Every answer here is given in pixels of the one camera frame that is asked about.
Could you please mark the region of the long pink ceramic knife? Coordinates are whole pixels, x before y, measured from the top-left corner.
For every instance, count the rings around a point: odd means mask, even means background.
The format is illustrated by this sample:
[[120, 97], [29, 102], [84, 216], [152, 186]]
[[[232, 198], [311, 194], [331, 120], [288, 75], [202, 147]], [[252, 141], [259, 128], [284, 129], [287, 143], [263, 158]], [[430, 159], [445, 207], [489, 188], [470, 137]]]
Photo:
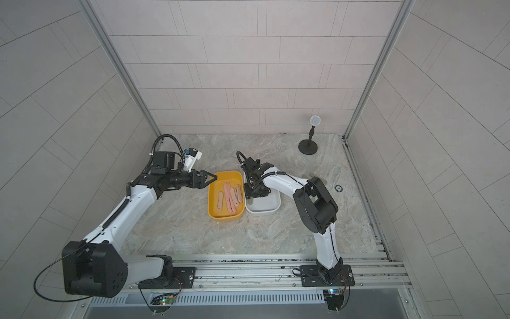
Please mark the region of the long pink ceramic knife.
[[225, 184], [224, 184], [224, 196], [225, 196], [225, 201], [226, 201], [226, 205], [227, 205], [228, 212], [229, 212], [231, 215], [235, 214], [235, 207], [234, 207], [234, 206], [232, 206], [231, 186], [230, 186], [230, 183], [225, 183]]

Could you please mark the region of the pink fruit knife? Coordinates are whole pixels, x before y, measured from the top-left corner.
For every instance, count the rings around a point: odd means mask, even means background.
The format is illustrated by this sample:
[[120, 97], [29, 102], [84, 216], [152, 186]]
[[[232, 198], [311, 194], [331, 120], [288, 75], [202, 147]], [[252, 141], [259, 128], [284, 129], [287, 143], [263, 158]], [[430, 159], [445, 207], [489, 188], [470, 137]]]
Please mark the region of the pink fruit knife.
[[218, 211], [222, 211], [222, 209], [223, 209], [223, 199], [224, 199], [224, 194], [223, 194], [223, 192], [220, 191], [218, 193], [218, 202], [217, 202]]

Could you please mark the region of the white plastic storage box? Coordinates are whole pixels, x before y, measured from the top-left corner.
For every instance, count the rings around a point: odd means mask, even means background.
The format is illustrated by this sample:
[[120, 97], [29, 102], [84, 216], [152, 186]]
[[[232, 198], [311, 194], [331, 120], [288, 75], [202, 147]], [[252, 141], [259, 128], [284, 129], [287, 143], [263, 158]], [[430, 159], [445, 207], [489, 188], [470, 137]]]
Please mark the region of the white plastic storage box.
[[270, 193], [262, 198], [247, 198], [247, 187], [244, 186], [246, 209], [252, 215], [271, 215], [280, 209], [282, 200], [278, 190], [270, 188]]

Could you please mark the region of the yellow plastic storage box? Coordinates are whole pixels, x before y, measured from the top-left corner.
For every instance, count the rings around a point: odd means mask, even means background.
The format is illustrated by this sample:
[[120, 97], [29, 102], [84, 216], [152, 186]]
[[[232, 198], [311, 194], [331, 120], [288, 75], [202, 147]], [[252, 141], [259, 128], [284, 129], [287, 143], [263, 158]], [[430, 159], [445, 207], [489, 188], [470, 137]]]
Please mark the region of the yellow plastic storage box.
[[[217, 180], [216, 182], [213, 182], [209, 186], [209, 194], [208, 194], [208, 214], [211, 218], [217, 220], [217, 221], [233, 221], [236, 219], [241, 218], [241, 216], [244, 213], [245, 209], [245, 202], [244, 202], [244, 190], [243, 190], [243, 177], [240, 172], [238, 171], [223, 171], [216, 173]], [[230, 183], [230, 185], [234, 188], [239, 184], [241, 185], [241, 191], [243, 196], [243, 202], [240, 203], [239, 207], [237, 208], [237, 213], [234, 215], [231, 215], [228, 212], [225, 196], [223, 199], [223, 209], [222, 211], [218, 211], [217, 209], [217, 202], [218, 202], [218, 193], [221, 191], [224, 194], [224, 184]]]

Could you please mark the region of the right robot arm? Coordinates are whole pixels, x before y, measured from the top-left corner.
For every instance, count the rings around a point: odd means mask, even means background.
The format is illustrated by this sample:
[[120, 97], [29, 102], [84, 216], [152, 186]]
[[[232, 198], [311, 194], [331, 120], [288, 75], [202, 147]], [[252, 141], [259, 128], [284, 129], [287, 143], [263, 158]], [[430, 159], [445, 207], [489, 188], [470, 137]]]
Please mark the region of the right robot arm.
[[276, 190], [292, 198], [301, 222], [313, 233], [318, 264], [326, 271], [338, 272], [343, 264], [335, 239], [339, 208], [322, 180], [294, 177], [270, 163], [247, 158], [240, 151], [237, 151], [236, 158], [246, 178], [245, 197], [265, 198]]

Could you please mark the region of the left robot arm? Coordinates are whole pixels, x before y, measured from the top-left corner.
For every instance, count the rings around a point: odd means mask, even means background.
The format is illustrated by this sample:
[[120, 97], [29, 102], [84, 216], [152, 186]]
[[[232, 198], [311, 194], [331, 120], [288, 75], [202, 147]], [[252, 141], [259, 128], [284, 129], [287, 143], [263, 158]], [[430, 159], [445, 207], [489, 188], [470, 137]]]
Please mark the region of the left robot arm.
[[218, 177], [194, 169], [201, 153], [178, 147], [176, 152], [158, 151], [159, 142], [177, 138], [162, 134], [151, 147], [150, 159], [133, 181], [126, 185], [122, 202], [81, 241], [71, 241], [62, 250], [65, 292], [73, 301], [116, 296], [125, 286], [144, 280], [175, 281], [171, 257], [154, 255], [131, 260], [119, 253], [130, 231], [142, 215], [166, 192], [183, 187], [204, 189]]

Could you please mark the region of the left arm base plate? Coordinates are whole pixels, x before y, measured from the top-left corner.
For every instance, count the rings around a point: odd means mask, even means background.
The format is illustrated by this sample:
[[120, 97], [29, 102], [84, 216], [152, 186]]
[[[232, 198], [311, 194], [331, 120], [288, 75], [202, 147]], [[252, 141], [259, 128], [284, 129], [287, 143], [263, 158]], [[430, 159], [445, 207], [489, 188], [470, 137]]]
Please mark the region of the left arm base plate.
[[192, 288], [196, 270], [195, 267], [174, 267], [171, 271], [164, 270], [157, 278], [138, 283], [138, 288], [151, 290]]

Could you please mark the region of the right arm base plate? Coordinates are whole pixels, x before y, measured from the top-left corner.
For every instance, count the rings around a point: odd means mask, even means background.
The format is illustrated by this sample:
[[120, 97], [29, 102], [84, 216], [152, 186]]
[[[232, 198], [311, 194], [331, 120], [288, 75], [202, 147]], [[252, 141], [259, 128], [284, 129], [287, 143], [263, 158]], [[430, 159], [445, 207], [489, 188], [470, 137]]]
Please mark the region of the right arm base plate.
[[332, 269], [324, 266], [302, 265], [296, 268], [303, 287], [353, 287], [355, 279], [350, 265], [338, 264]]

